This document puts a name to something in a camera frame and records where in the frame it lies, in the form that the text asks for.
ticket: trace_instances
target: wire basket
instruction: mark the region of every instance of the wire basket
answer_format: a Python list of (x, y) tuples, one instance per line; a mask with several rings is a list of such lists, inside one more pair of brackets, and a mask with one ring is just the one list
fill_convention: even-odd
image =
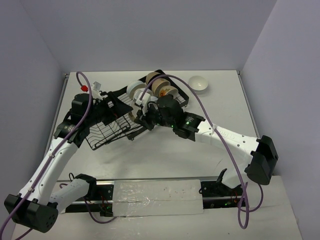
[[(162, 70), (157, 70), (160, 74), (165, 74)], [(178, 89), (178, 96), (176, 100), (180, 103), (181, 107), (186, 107), (189, 102), (188, 95), (181, 90), (170, 78), (164, 77), (168, 80), (171, 86)], [(139, 81), (146, 82), (146, 77), (142, 77)], [(117, 98), (123, 103), (130, 106), (132, 100), (127, 95), (127, 87), (124, 87), (118, 91), (113, 92)], [(147, 130), (144, 126), (137, 124), (130, 120), (128, 114), (119, 117), (108, 125), (104, 125), (102, 122), (92, 126), (90, 128), (90, 134), (86, 137), (86, 141), (92, 150), (97, 150), (103, 145), (112, 143), (115, 140), (127, 137), (129, 140), (134, 140), (136, 136)]]

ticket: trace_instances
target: black plastic housing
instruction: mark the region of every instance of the black plastic housing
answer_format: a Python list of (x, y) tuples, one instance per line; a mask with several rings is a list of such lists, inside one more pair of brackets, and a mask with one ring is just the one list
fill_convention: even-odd
[(261, 139), (257, 139), (257, 142), (259, 145), (256, 151), (251, 152), (253, 158), (245, 172), (253, 182), (268, 185), (279, 157), (270, 137), (263, 135)]
[[(21, 197), (12, 194), (9, 194), (6, 197), (4, 206), (9, 214), (21, 200)], [(56, 207), (56, 203), (41, 205), (33, 201), (25, 200), (12, 216), (12, 220), (17, 224), (21, 224), (41, 233), (46, 233), (52, 228), (57, 220), (59, 213)]]
[(95, 177), (80, 173), (75, 176), (75, 179), (84, 180), (89, 184), (88, 193), (84, 196), (85, 199), (90, 199), (95, 195), (95, 192), (97, 191), (97, 179)]

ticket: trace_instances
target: clear plastic sheet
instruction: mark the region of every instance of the clear plastic sheet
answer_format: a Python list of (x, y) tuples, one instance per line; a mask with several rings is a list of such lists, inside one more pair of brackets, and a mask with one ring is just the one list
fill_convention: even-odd
[(116, 181), (114, 216), (160, 216), (202, 214), (200, 180)]

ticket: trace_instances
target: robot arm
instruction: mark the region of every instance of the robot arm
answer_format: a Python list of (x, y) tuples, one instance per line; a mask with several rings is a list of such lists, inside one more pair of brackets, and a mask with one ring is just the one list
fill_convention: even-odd
[[(245, 182), (252, 180), (260, 185), (270, 183), (278, 161), (278, 154), (270, 137), (262, 136), (259, 139), (238, 134), (215, 124), (211, 126), (202, 116), (184, 112), (172, 95), (160, 97), (152, 104), (145, 100), (149, 99), (148, 95), (143, 97), (142, 101), (139, 101), (139, 98), (140, 96), (136, 104), (140, 104), (141, 110), (138, 111), (137, 122), (147, 129), (152, 130), (154, 126), (169, 127), (181, 138), (225, 149), (216, 130), (223, 136), (236, 157), (240, 174)], [(223, 171), (220, 179), (220, 183), (229, 189), (234, 189), (240, 184), (234, 168)]]
[[(4, 202), (6, 209), (11, 213), (28, 191), (32, 190), (32, 193), (13, 215), (12, 220), (15, 223), (46, 233), (52, 228), (58, 214), (63, 209), (75, 200), (81, 197), (90, 198), (95, 193), (96, 179), (84, 174), (76, 176), (69, 185), (57, 192), (52, 193), (52, 191), (67, 162), (88, 136), (89, 128), (100, 122), (108, 125), (118, 117), (132, 111), (132, 107), (119, 101), (114, 93), (109, 92), (108, 97), (96, 98), (95, 102), (91, 103), (92, 108), (83, 124), (53, 156), (53, 149), (75, 127), (87, 108), (88, 94), (82, 93), (75, 96), (72, 108), (63, 122), (58, 125), (50, 149), (39, 168), (18, 195), (9, 194)], [(113, 103), (112, 107), (108, 105), (110, 101)], [(203, 117), (184, 112), (171, 95), (163, 96), (152, 104), (145, 100), (143, 103), (140, 102), (140, 105), (142, 106), (137, 113), (138, 119), (136, 121), (149, 130), (152, 130), (154, 126), (170, 127), (181, 138), (224, 148), (215, 132), (216, 129), (223, 136), (237, 160), (242, 161), (239, 168), (244, 180), (250, 179), (261, 185), (269, 184), (278, 160), (276, 149), (269, 137), (263, 136), (258, 139), (240, 135), (216, 125), (210, 126)], [(31, 189), (32, 183), (39, 175), (48, 157), (53, 157), (53, 160), (38, 184), (34, 189)], [(233, 169), (224, 170), (216, 181), (217, 193), (228, 194), (239, 184), (238, 175)]]

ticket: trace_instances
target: white bowl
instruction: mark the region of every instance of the white bowl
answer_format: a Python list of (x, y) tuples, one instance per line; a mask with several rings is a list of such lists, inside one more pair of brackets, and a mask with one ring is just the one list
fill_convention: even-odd
[[(133, 95), (133, 100), (136, 101), (139, 98), (139, 95), (145, 90), (145, 88), (138, 88), (135, 90), (134, 95)], [(154, 95), (154, 92), (151, 91), (150, 89), (147, 89), (146, 94), (150, 94), (150, 96)]]
[(192, 76), (189, 79), (188, 84), (197, 94), (204, 92), (209, 85), (208, 81), (203, 76)]
[(135, 91), (137, 89), (145, 88), (146, 84), (142, 81), (133, 81), (126, 87), (126, 94), (129, 96), (129, 98), (133, 99)]

